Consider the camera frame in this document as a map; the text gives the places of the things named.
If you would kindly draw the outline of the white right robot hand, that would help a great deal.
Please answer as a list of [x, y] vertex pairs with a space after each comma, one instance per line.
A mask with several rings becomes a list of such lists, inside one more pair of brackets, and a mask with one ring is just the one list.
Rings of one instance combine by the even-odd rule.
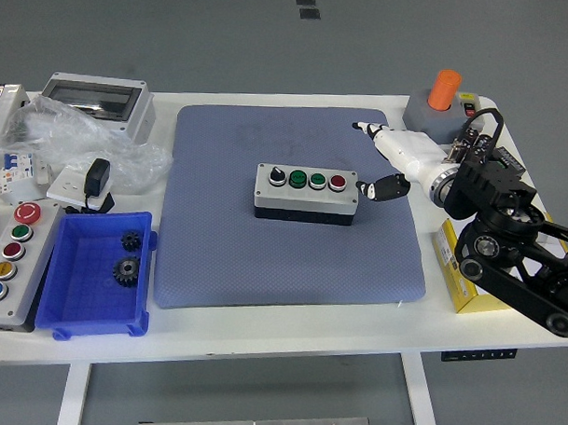
[[423, 193], [437, 207], [443, 206], [445, 195], [442, 191], [450, 187], [458, 163], [448, 162], [447, 153], [429, 136], [366, 122], [353, 123], [353, 128], [365, 133], [381, 155], [409, 182], [420, 184]]

